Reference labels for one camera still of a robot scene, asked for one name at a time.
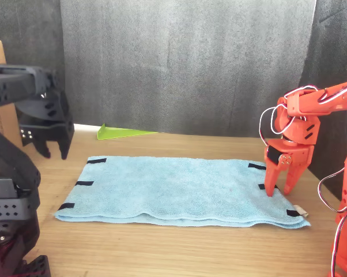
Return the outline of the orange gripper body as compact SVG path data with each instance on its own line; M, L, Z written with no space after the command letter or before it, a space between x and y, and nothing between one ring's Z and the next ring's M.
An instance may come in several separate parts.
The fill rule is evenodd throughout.
M269 140L265 149L267 166L284 171L290 166L307 167L314 152L313 145L304 145L288 140Z

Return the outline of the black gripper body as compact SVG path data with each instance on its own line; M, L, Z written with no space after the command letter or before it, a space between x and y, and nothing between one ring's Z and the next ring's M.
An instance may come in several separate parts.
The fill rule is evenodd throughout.
M41 141L56 141L69 146L71 144L73 121L50 121L43 119L19 120L20 135L23 146Z

